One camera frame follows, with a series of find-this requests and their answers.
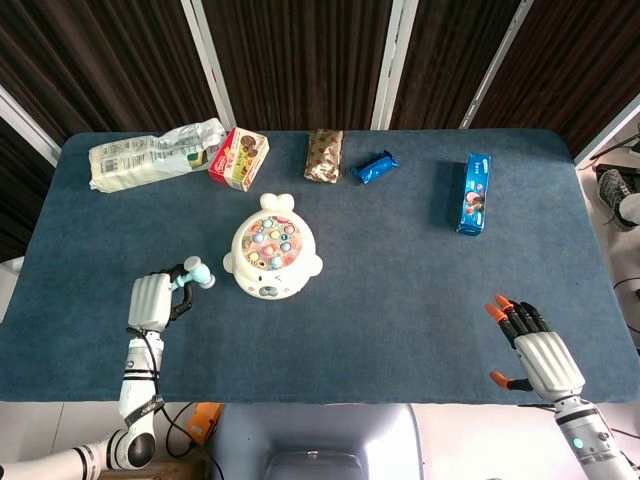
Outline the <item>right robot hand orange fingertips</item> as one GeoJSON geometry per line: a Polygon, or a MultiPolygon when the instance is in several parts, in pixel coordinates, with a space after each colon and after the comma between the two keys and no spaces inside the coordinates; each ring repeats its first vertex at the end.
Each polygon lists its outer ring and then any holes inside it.
{"type": "Polygon", "coordinates": [[[504,390],[534,392],[553,404],[580,396],[585,378],[560,335],[549,327],[539,310],[500,294],[494,299],[485,310],[496,321],[526,377],[512,379],[493,371],[493,382],[504,390]]]}

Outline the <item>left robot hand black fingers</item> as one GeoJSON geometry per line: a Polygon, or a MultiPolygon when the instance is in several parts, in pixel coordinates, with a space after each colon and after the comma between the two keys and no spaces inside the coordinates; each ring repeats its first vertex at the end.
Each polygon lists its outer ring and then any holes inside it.
{"type": "Polygon", "coordinates": [[[170,322],[189,311],[194,297],[189,280],[177,284],[177,288],[183,291],[183,300],[180,304],[172,305],[174,282],[186,274],[184,265],[177,264],[136,279],[131,293],[128,326],[162,333],[170,322]]]}

